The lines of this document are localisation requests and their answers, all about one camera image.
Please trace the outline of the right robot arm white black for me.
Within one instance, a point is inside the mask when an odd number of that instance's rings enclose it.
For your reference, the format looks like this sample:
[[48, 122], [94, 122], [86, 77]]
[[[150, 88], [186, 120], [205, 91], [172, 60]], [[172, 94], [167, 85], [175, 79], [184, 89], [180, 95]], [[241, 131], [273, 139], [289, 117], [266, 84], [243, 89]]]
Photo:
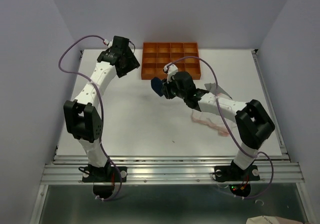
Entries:
[[197, 88], [186, 71], [167, 70], [165, 73], [167, 77], [161, 81], [161, 92], [166, 99], [181, 98], [193, 110], [219, 115], [223, 122], [229, 120], [236, 124], [241, 144], [230, 173], [235, 179], [246, 176], [259, 149], [275, 130], [275, 124], [262, 104], [255, 99], [234, 101]]

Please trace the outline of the navy blue underwear white trim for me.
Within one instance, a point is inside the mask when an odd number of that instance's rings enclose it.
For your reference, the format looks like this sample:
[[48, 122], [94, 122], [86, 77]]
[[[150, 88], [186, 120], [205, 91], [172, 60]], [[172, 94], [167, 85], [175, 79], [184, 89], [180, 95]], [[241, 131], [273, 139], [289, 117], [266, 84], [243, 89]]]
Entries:
[[163, 82], [161, 79], [159, 79], [158, 77], [154, 77], [151, 81], [151, 88], [152, 90], [159, 96], [162, 97], [163, 91], [162, 91], [162, 87], [163, 87]]

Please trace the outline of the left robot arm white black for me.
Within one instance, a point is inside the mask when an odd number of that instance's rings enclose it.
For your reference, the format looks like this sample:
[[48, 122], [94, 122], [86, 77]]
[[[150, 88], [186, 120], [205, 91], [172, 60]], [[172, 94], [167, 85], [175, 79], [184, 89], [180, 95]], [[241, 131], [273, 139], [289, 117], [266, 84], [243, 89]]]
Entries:
[[74, 73], [86, 79], [86, 84], [74, 100], [64, 103], [63, 112], [67, 132], [81, 144], [88, 164], [95, 167], [95, 177], [106, 181], [111, 177], [111, 168], [107, 166], [109, 158], [101, 147], [104, 128], [102, 97], [115, 77], [126, 76], [140, 64], [128, 38], [114, 36], [111, 42], [105, 39], [102, 42], [107, 49], [97, 57], [91, 76]]

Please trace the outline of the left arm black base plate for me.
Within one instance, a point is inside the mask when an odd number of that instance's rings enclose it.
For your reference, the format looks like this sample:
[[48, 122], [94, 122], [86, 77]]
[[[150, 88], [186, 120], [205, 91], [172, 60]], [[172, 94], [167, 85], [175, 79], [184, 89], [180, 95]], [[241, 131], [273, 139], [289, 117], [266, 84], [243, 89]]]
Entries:
[[118, 167], [120, 174], [114, 166], [95, 167], [92, 165], [80, 166], [83, 183], [125, 183], [127, 181], [127, 167]]

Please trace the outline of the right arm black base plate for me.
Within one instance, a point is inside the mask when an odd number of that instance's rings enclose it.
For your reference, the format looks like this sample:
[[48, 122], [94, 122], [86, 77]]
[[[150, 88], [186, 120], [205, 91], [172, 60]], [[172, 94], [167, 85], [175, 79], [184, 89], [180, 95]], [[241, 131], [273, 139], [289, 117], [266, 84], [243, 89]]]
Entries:
[[260, 174], [256, 165], [250, 165], [245, 170], [236, 165], [219, 165], [214, 167], [212, 176], [219, 183], [260, 180]]

